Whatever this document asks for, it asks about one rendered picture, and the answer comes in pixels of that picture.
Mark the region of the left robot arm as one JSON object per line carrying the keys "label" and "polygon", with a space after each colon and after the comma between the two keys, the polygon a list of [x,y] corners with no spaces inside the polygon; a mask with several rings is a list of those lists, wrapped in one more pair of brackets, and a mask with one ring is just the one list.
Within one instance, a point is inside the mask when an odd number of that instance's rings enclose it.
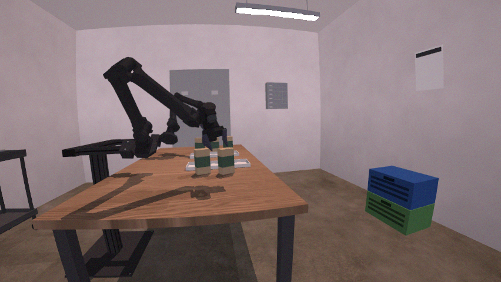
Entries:
{"label": "left robot arm", "polygon": [[[174,96],[176,98],[178,98],[181,102],[184,102],[186,104],[189,104],[191,106],[194,106],[197,108],[197,111],[200,112],[200,109],[201,109],[201,104],[203,103],[202,101],[198,101],[198,100],[193,100],[191,98],[187,98],[183,95],[180,95],[180,93],[176,92],[174,94]],[[175,120],[175,121],[173,121]],[[176,114],[173,113],[173,111],[170,110],[170,118],[168,119],[168,122],[167,122],[167,131],[166,132],[171,132],[174,134],[174,131],[177,132],[179,129],[180,129],[180,126],[178,125],[177,123],[177,120],[176,120]]]}

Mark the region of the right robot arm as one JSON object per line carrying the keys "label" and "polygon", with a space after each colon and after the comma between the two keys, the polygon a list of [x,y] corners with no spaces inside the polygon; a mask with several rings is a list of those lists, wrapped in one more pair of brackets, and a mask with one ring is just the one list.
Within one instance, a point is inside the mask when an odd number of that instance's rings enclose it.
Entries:
{"label": "right robot arm", "polygon": [[[113,86],[131,121],[133,127],[132,131],[134,132],[133,138],[136,140],[136,154],[149,154],[153,141],[153,138],[150,137],[149,134],[152,133],[153,130],[151,122],[147,121],[146,117],[142,117],[128,87],[128,82],[133,82],[141,87],[144,91],[173,111],[183,123],[190,127],[199,127],[200,118],[203,122],[204,130],[219,126],[215,112],[216,105],[214,103],[203,102],[200,112],[191,108],[147,75],[142,70],[142,65],[134,58],[123,58],[108,70],[109,71],[105,72],[103,76],[105,79],[108,79]],[[135,72],[131,73],[132,70],[135,70]]]}

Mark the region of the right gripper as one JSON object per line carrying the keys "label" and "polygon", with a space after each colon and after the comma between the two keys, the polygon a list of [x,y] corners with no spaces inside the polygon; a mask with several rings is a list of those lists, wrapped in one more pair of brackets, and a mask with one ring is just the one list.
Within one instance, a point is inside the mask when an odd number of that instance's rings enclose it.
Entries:
{"label": "right gripper", "polygon": [[[225,135],[225,137],[224,137]],[[217,137],[222,136],[222,140],[225,145],[228,147],[227,141],[227,129],[223,126],[218,126],[210,129],[206,129],[202,131],[202,143],[204,146],[209,148],[212,151],[212,146],[210,142],[216,141]],[[226,139],[226,141],[225,141]]]}

